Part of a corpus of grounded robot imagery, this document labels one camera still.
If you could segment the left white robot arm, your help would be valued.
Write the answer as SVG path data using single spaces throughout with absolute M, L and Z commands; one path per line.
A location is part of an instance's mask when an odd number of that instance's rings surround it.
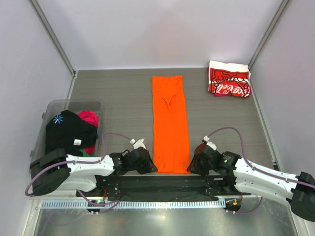
M 132 150 L 97 157 L 67 154 L 58 148 L 30 164 L 31 180 L 25 189 L 27 196 L 44 196 L 55 191 L 90 192 L 100 196 L 105 184 L 97 176 L 123 176 L 136 171 L 139 174 L 157 172 L 144 140 L 131 140 Z

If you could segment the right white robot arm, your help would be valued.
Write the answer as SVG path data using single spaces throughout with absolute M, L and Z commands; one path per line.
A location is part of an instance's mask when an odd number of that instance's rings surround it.
M 315 220 L 315 179 L 306 172 L 295 175 L 269 169 L 233 152 L 220 153 L 210 141 L 195 149 L 187 171 L 201 176 L 214 171 L 225 179 L 221 184 L 226 194 L 258 195 L 288 207 L 304 220 Z

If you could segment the orange t-shirt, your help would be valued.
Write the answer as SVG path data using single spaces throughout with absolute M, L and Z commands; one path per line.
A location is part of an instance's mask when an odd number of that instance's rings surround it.
M 153 161 L 157 172 L 189 174 L 189 128 L 183 76 L 153 76 L 152 95 Z

